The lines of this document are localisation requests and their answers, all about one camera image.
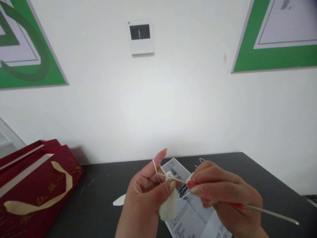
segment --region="fingernail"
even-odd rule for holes
[[[191,189],[190,189],[190,192],[191,192],[192,194],[196,194],[196,193],[198,192],[198,187],[193,187],[193,188],[191,188]]]
[[[210,200],[210,201],[209,201],[209,206],[210,206],[210,207],[213,206],[216,202],[217,202],[217,201],[215,201],[215,200]]]
[[[167,184],[165,185],[165,188],[168,193],[171,193],[174,190],[174,188],[176,188],[176,181],[175,180],[168,181]]]
[[[195,187],[196,185],[198,185],[198,184],[197,184],[195,181],[193,181],[193,180],[189,180],[189,181],[187,182],[187,187],[188,187],[189,189]]]

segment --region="white wall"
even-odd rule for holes
[[[0,92],[24,142],[57,138],[82,163],[242,151],[317,193],[317,69],[230,74],[250,0],[32,3],[70,86]],[[136,19],[153,57],[130,54]]]

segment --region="black tabletop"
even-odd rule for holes
[[[199,158],[210,160],[221,168],[242,177],[256,188],[264,208],[300,223],[262,214],[262,226],[269,237],[317,237],[317,208],[262,168],[244,153],[225,153],[179,157],[190,172],[200,165]],[[85,171],[47,237],[114,237],[122,207],[113,201],[124,195],[131,178],[150,160],[83,166]],[[157,237],[172,237],[159,221]]]

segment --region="white paper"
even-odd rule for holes
[[[253,49],[316,44],[316,0],[271,0]]]
[[[186,181],[190,172],[175,158],[162,166],[165,172],[171,171],[173,176]],[[189,192],[186,185],[176,188],[183,197]],[[203,208],[199,197],[189,194],[177,201],[176,215],[165,222],[173,238],[230,238],[231,233],[222,225],[213,208]]]
[[[9,6],[13,7],[10,0],[0,1],[5,2]],[[36,48],[34,47],[26,30],[12,18],[8,17],[1,6],[0,11],[8,22],[17,40],[19,41],[19,45],[16,46],[0,46],[0,60],[3,60],[5,63],[8,64],[8,66],[41,64],[41,58],[36,51]]]

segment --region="gold ribbon handle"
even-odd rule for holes
[[[57,163],[55,161],[52,161],[51,163],[52,163],[54,169],[56,169],[57,171],[60,171],[66,175],[66,190],[65,190],[65,192],[62,193],[61,195],[58,195],[57,197],[47,201],[46,203],[44,203],[43,205],[41,205],[39,207],[24,203],[24,202],[19,202],[19,201],[7,201],[3,204],[5,206],[7,212],[15,214],[15,215],[26,215],[29,213],[33,213],[33,212],[36,212],[39,210],[49,208],[49,207],[53,206],[55,203],[62,200],[63,197],[65,197],[65,195],[73,187],[73,177],[69,173],[67,173],[59,165],[59,163]]]

